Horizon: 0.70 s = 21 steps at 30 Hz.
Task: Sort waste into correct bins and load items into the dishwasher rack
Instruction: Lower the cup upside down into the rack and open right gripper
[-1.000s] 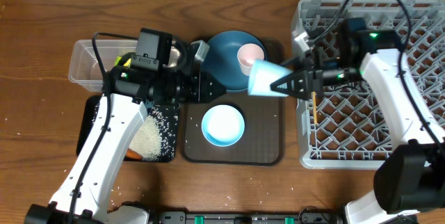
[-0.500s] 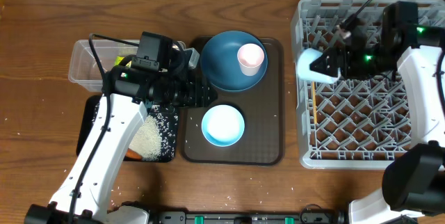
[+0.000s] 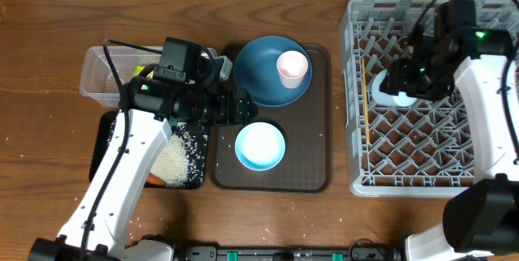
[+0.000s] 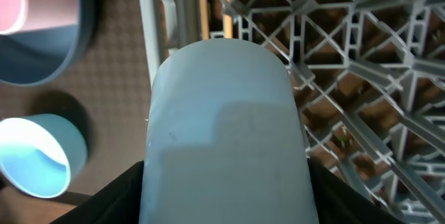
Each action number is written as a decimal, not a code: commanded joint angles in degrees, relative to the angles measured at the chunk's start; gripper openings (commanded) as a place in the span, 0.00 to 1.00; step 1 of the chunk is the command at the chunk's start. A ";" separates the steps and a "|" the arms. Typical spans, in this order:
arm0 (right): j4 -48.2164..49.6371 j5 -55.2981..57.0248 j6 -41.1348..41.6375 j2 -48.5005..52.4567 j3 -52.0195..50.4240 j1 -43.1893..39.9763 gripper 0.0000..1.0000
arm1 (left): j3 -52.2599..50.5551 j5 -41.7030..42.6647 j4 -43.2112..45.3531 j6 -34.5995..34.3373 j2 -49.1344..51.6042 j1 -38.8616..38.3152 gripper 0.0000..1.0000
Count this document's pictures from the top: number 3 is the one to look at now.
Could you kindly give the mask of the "light blue cup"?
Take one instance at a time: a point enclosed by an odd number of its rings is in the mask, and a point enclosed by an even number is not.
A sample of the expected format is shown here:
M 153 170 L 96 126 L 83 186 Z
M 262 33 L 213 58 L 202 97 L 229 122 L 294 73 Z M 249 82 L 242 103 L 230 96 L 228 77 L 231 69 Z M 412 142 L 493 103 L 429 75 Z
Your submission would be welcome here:
M 409 107 L 417 101 L 417 98 L 407 96 L 404 92 L 399 92 L 397 95 L 389 95 L 382 92 L 380 87 L 386 74 L 386 70 L 378 73 L 371 81 L 371 86 L 369 87 L 373 100 L 377 105 L 388 107 Z

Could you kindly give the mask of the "dark blue plate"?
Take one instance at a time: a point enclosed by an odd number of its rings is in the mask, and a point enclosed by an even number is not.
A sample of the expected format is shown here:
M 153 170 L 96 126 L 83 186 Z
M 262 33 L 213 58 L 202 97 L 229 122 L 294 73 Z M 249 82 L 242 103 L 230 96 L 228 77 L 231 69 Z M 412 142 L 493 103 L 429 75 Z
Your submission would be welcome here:
M 287 88 L 277 61 L 286 52 L 300 53 L 307 61 L 307 71 L 296 88 Z M 281 107 L 295 102 L 309 88 L 313 76 L 310 58 L 296 41 L 283 36 L 263 36 L 247 43 L 234 62 L 234 81 L 248 91 L 257 105 Z

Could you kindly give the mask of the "light blue bowl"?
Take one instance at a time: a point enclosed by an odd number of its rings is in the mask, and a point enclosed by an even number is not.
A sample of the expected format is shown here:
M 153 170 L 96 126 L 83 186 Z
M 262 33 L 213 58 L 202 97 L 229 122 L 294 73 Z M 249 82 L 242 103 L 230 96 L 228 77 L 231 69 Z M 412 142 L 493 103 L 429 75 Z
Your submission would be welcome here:
M 285 155 L 285 137 L 271 123 L 254 122 L 244 126 L 234 143 L 235 155 L 246 168 L 263 172 L 277 166 Z

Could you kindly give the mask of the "wooden chopstick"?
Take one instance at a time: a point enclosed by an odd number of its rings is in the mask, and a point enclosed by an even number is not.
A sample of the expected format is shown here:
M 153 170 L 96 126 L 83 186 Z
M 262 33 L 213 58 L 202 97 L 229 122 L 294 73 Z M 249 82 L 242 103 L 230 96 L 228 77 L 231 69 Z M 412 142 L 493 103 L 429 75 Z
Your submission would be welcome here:
M 362 106 L 363 106 L 363 114 L 364 114 L 364 130 L 366 136 L 367 146 L 371 144 L 371 134 L 369 127 L 369 110 L 368 110 L 368 94 L 367 94 L 367 76 L 366 76 L 366 66 L 365 59 L 361 58 L 361 71 L 362 71 Z

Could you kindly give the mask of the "white rice pile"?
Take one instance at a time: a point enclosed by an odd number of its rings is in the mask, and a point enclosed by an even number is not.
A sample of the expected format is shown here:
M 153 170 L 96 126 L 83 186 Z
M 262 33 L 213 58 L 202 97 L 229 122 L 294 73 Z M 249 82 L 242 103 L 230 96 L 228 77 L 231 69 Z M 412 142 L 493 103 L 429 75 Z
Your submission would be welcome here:
M 208 126 L 185 122 L 177 124 L 151 168 L 150 173 L 166 183 L 165 186 L 155 187 L 186 190 L 200 188 L 205 178 L 208 136 Z

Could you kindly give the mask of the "foil snack wrapper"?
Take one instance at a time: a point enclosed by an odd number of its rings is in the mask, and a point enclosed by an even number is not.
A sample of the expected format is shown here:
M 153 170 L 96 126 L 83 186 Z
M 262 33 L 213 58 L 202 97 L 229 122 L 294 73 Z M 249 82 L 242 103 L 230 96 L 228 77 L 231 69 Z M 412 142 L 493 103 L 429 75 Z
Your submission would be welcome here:
M 143 77 L 147 77 L 147 78 L 151 79 L 154 69 L 155 69 L 155 67 L 153 65 L 137 66 L 135 68 L 133 76 L 134 77 L 143 76 Z

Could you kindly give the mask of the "pink cup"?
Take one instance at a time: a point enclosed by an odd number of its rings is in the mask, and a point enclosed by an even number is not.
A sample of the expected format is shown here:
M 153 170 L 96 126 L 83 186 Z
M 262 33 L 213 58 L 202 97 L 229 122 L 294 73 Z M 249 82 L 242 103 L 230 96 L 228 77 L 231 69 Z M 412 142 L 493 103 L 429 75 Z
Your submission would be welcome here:
M 286 88 L 297 88 L 309 69 L 307 57 L 295 50 L 284 52 L 277 59 L 277 71 Z

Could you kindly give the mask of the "orange carrot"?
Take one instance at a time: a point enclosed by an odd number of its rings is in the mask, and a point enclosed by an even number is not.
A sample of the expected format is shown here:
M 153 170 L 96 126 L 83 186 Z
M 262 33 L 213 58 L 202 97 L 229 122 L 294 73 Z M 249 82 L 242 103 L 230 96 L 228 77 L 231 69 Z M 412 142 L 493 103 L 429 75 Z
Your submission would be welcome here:
M 150 173 L 147 177 L 146 183 L 152 186 L 165 186 L 166 183 L 158 176 Z

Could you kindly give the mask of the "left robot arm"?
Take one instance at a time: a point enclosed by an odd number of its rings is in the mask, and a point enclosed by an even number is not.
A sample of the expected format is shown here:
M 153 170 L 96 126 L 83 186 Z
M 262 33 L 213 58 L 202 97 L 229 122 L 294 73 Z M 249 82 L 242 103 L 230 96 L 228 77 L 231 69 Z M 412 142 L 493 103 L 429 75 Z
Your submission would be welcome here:
M 131 216 L 155 160 L 178 122 L 242 125 L 257 113 L 245 90 L 132 78 L 122 89 L 114 132 L 86 194 L 55 240 L 33 243 L 29 259 L 173 260 L 174 246 L 158 237 L 126 245 Z

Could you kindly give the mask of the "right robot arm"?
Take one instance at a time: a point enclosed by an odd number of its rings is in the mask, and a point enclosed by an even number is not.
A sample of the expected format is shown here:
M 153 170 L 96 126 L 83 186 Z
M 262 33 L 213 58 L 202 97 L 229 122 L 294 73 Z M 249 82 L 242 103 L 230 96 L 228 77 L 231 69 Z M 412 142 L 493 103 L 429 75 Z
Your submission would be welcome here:
M 450 199 L 441 224 L 405 240 L 407 260 L 459 260 L 518 251 L 518 98 L 505 30 L 448 26 L 371 82 L 376 102 L 438 101 L 457 88 L 474 149 L 474 184 Z

